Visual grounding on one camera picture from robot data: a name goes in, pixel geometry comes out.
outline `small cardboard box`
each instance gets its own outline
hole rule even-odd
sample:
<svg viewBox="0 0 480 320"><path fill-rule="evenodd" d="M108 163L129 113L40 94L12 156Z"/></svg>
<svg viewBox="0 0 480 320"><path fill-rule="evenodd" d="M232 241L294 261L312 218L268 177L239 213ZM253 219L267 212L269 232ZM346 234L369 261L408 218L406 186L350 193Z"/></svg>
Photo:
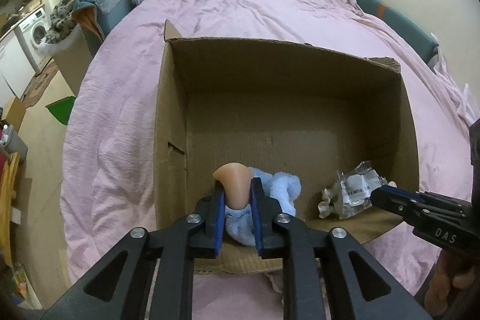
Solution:
<svg viewBox="0 0 480 320"><path fill-rule="evenodd" d="M19 131L23 117L25 117L26 108L18 97L13 97L3 108L2 122L13 126L16 132Z"/></svg>
<svg viewBox="0 0 480 320"><path fill-rule="evenodd" d="M335 170L362 160L408 191L419 188L415 128L400 66L308 44L240 38L182 38L167 21L154 138L157 225L194 211L212 173L228 162L300 178L297 217L312 228L341 226L360 243L401 222L370 208L352 218L318 217ZM220 256L196 271L281 268L224 234Z"/></svg>

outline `pink bed sheet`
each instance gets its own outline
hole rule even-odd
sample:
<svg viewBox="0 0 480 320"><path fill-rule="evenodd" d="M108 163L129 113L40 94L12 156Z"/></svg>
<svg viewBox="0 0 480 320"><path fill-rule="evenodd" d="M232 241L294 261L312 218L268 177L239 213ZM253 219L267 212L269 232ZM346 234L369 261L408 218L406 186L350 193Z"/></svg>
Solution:
<svg viewBox="0 0 480 320"><path fill-rule="evenodd" d="M395 58L415 121L420 191L470 197L467 126L445 87L402 38L355 0L146 0L99 49L67 128L61 210L72 282L129 229L155 229L153 131L165 19L183 36L287 40ZM400 224L365 246L414 294L439 250L411 230ZM261 275L196 276L194 318L240 318L230 308L241 303L244 319L280 319L280 299L272 304L271 288L261 281ZM240 294L238 286L250 291Z"/></svg>

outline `brown floor mat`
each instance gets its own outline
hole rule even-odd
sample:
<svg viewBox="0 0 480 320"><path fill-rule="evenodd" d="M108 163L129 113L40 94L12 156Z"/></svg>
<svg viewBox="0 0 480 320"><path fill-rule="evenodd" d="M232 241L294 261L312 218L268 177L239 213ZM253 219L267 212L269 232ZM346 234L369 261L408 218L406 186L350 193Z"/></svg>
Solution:
<svg viewBox="0 0 480 320"><path fill-rule="evenodd" d="M55 62L50 60L50 63L45 66L43 71L32 78L25 90L25 94L23 94L22 103L25 108L32 107L40 100L58 70Z"/></svg>

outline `metal screw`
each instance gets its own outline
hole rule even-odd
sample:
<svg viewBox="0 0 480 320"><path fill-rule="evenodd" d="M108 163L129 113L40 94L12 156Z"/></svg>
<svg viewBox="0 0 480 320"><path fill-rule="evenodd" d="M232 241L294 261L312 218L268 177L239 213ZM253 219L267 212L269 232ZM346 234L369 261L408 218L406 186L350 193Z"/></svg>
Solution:
<svg viewBox="0 0 480 320"><path fill-rule="evenodd" d="M343 239L346 235L347 232L343 228L334 228L332 229L332 235L335 236L338 239Z"/></svg>
<svg viewBox="0 0 480 320"><path fill-rule="evenodd" d="M286 214L286 213L277 214L277 216L275 216L275 221L277 223L283 223L283 224L289 223L290 222L290 215Z"/></svg>
<svg viewBox="0 0 480 320"><path fill-rule="evenodd" d="M140 238L143 238L143 236L145 235L145 229L141 228L141 227L136 227L136 228L133 228L131 231L130 231L130 236L134 239L140 239Z"/></svg>
<svg viewBox="0 0 480 320"><path fill-rule="evenodd" d="M187 222L191 224L199 223L201 220L202 220L201 215L197 213L192 213L187 216Z"/></svg>

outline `floor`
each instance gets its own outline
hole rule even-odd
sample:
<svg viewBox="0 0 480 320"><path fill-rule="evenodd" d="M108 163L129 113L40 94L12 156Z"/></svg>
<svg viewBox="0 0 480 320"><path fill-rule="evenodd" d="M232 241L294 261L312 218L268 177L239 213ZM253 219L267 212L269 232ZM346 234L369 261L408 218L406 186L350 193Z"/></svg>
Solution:
<svg viewBox="0 0 480 320"><path fill-rule="evenodd" d="M45 308L70 285L59 206L62 149L67 127L45 106L70 95L73 95L71 90L57 72L40 100L27 109L19 131L28 146L28 154L17 174L16 207L22 212L22 222L13 229L14 255L17 262L25 266Z"/></svg>

